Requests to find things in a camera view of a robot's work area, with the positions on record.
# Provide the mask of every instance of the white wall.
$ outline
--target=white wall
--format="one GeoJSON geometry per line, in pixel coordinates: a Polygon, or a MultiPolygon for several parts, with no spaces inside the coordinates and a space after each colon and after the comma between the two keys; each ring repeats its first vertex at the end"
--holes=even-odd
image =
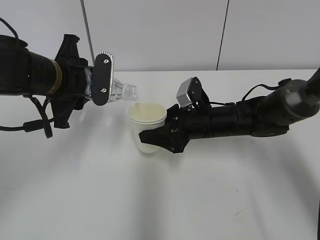
{"type": "MultiPolygon", "coordinates": [[[[95,54],[121,71],[215,70],[227,0],[86,0],[95,54]]],[[[319,0],[230,0],[221,70],[314,69],[320,65],[319,0]]],[[[80,37],[90,62],[79,0],[2,0],[29,49],[54,58],[64,33],[80,37]]],[[[0,25],[0,33],[9,31],[0,25]]]]}
{"type": "Polygon", "coordinates": [[[316,69],[319,0],[230,0],[221,70],[316,69]]]}
{"type": "MultiPolygon", "coordinates": [[[[80,56],[91,59],[78,0],[1,0],[0,6],[0,17],[28,43],[29,51],[54,59],[64,34],[75,34],[80,56]]],[[[0,34],[13,36],[2,23],[0,34]]]]}

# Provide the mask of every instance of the white table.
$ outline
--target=white table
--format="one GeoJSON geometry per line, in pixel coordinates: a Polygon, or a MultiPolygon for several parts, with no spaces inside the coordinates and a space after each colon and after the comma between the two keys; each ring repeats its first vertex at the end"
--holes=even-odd
{"type": "MultiPolygon", "coordinates": [[[[210,100],[236,102],[254,85],[308,79],[314,70],[117,72],[141,101],[170,107],[189,77],[210,100]]],[[[251,97],[265,95],[257,89],[251,97]]],[[[320,189],[320,114],[273,138],[192,140],[183,154],[140,153],[132,102],[87,103],[71,128],[0,133],[0,239],[314,240],[320,189]]],[[[2,96],[1,121],[38,119],[2,96]]]]}

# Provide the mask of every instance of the cup rim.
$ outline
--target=cup rim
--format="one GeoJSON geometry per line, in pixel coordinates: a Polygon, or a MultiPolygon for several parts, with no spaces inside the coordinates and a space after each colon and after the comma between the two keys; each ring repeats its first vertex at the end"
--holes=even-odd
{"type": "Polygon", "coordinates": [[[151,125],[151,124],[158,124],[160,122],[162,122],[163,120],[166,119],[167,117],[167,110],[165,109],[164,106],[162,106],[160,103],[157,103],[157,102],[152,102],[152,101],[141,101],[141,102],[136,102],[134,105],[130,106],[127,110],[126,110],[126,115],[128,116],[128,118],[130,119],[130,121],[132,121],[133,123],[136,123],[136,124],[143,124],[143,125],[151,125]],[[130,116],[129,116],[129,110],[131,108],[133,108],[136,104],[157,104],[157,105],[160,105],[161,107],[163,107],[164,111],[165,111],[165,115],[161,118],[158,118],[156,120],[152,120],[152,121],[137,121],[137,120],[134,120],[132,119],[130,116]]]}

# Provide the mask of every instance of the paper cup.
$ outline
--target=paper cup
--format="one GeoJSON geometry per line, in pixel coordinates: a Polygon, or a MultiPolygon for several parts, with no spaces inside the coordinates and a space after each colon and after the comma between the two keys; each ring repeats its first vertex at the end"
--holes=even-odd
{"type": "Polygon", "coordinates": [[[144,153],[156,152],[159,147],[142,143],[139,133],[165,125],[167,110],[159,103],[137,102],[128,109],[127,115],[131,120],[131,127],[138,149],[144,153]]]}

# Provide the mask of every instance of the metal rod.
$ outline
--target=metal rod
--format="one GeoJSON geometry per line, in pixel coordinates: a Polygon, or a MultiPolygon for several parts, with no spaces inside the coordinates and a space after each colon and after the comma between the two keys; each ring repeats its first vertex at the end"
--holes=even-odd
{"type": "Polygon", "coordinates": [[[82,15],[83,15],[83,20],[84,20],[84,25],[85,25],[86,36],[88,38],[90,54],[91,54],[91,58],[92,58],[92,65],[94,65],[95,64],[95,55],[94,55],[94,49],[92,48],[92,42],[91,42],[91,36],[90,36],[90,31],[89,31],[89,25],[88,25],[88,19],[87,19],[84,0],[80,0],[80,3],[81,3],[81,8],[82,8],[82,15]]]}
{"type": "Polygon", "coordinates": [[[222,43],[224,41],[224,35],[225,35],[225,29],[226,29],[226,22],[227,22],[227,15],[228,15],[228,9],[229,9],[229,1],[226,4],[226,10],[225,10],[225,16],[224,16],[224,23],[223,23],[223,30],[222,30],[222,35],[221,35],[221,42],[220,42],[220,48],[219,48],[219,55],[218,55],[218,60],[216,62],[216,69],[219,70],[219,62],[220,62],[220,55],[221,55],[221,49],[222,49],[222,43]]]}

